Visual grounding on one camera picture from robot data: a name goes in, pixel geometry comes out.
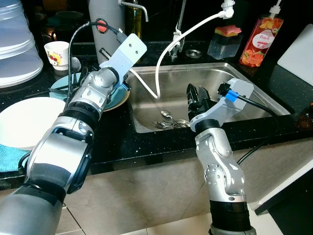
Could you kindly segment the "pink yellow sponge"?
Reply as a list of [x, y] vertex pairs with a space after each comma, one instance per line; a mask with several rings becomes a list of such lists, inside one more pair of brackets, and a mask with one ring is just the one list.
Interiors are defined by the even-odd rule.
[[242, 32], [242, 30], [236, 25], [224, 25], [220, 27], [216, 27], [214, 30], [215, 34], [219, 34], [223, 37], [233, 37], [237, 36]]

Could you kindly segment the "stainless steel sink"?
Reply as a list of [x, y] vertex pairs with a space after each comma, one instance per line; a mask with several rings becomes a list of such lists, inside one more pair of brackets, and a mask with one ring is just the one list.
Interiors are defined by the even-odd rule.
[[[154, 66], [133, 68], [154, 92], [156, 92], [155, 68]], [[220, 98], [217, 94], [217, 88], [221, 83], [225, 83], [232, 78], [238, 78], [253, 84], [254, 88], [250, 100], [270, 108], [279, 116], [291, 114], [228, 63], [161, 66], [159, 67], [159, 90], [161, 92], [159, 100], [154, 99], [134, 74], [131, 72], [128, 74], [127, 83], [132, 89], [127, 103], [130, 105], [130, 114], [135, 132], [145, 134], [163, 131], [163, 129], [154, 126], [154, 121], [165, 120], [165, 117], [161, 114], [162, 110], [170, 111], [175, 119], [189, 121], [186, 101], [187, 85], [193, 84], [195, 87], [204, 87], [210, 94], [211, 100], [217, 102]], [[271, 115], [264, 112], [264, 110], [246, 104], [241, 112], [227, 119], [226, 122], [267, 117], [271, 117]]]

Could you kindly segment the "teal plate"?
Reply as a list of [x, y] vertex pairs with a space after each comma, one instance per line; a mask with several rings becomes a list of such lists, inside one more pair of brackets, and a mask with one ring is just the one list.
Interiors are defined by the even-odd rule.
[[[56, 93], [56, 92], [49, 92], [49, 96], [56, 98], [58, 100], [65, 101], [67, 98], [67, 81], [68, 76], [66, 75], [63, 78], [60, 78], [60, 80], [57, 80], [51, 88], [61, 90], [62, 93]], [[105, 105], [104, 111], [112, 110], [116, 107], [119, 107], [119, 105], [125, 103], [127, 101], [128, 97], [130, 96], [130, 92], [125, 90], [125, 88], [119, 87], [117, 90], [115, 90], [112, 95], [110, 96], [110, 101], [108, 104]]]

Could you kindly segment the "chrome faucet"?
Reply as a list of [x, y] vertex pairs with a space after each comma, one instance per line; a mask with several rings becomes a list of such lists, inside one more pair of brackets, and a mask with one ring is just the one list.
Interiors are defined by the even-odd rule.
[[169, 56], [172, 61], [174, 61], [178, 57], [178, 54], [182, 51], [182, 47], [185, 43], [185, 38], [181, 37], [181, 34], [182, 34], [181, 25], [182, 25], [183, 16], [185, 13], [185, 6], [186, 6], [186, 0], [182, 0], [181, 9], [179, 13], [179, 20], [177, 21], [177, 24], [175, 26], [174, 38], [173, 38], [173, 40], [179, 39], [179, 41], [177, 41], [172, 47], [172, 49], [170, 49], [169, 51]]

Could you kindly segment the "black cabinet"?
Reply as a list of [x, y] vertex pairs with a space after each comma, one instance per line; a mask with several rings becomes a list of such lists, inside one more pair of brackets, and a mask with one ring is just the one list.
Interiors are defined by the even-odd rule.
[[253, 212], [270, 215], [284, 235], [313, 235], [313, 161], [262, 197]]

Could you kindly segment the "blue cloth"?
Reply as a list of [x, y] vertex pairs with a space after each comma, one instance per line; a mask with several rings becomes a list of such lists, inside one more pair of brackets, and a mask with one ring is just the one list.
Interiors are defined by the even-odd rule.
[[26, 160], [20, 162], [30, 150], [6, 147], [0, 144], [0, 172], [18, 171], [20, 166], [25, 166]]

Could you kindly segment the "clear plastic sponge holder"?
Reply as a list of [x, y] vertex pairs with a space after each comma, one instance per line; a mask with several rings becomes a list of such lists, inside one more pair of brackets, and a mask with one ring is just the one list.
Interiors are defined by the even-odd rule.
[[242, 36], [239, 34], [231, 37], [213, 34], [206, 54], [216, 60], [233, 57], [241, 45], [241, 40]]

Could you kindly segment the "olive oil bottle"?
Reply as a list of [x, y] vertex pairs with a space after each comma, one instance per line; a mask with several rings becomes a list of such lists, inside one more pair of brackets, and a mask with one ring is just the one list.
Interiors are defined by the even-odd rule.
[[142, 22], [143, 22], [143, 10], [139, 7], [127, 6], [125, 13], [125, 29], [126, 33], [134, 33], [138, 38], [142, 38]]

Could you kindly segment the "peach dish soap bottle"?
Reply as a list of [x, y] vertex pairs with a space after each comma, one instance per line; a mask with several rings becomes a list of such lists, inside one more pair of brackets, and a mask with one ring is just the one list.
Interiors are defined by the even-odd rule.
[[262, 14], [258, 18], [239, 59], [241, 65], [248, 67], [261, 65], [284, 22], [279, 16], [281, 1], [277, 0], [276, 4], [269, 9], [269, 13]]

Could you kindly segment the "clear stacked plastic container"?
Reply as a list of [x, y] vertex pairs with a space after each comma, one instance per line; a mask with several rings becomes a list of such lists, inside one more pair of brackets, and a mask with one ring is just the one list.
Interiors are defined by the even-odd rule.
[[0, 0], [0, 88], [31, 80], [43, 69], [20, 0]]

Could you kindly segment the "white printed cup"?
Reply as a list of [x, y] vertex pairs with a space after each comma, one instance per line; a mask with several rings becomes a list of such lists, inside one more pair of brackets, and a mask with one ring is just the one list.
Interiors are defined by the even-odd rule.
[[65, 41], [51, 41], [44, 45], [46, 56], [58, 71], [67, 71], [70, 58], [68, 56], [69, 43]]

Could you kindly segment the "white cutting board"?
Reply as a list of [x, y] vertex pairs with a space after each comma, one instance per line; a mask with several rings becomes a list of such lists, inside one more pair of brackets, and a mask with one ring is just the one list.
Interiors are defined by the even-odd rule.
[[285, 51], [278, 65], [299, 77], [313, 75], [313, 25], [307, 25]]

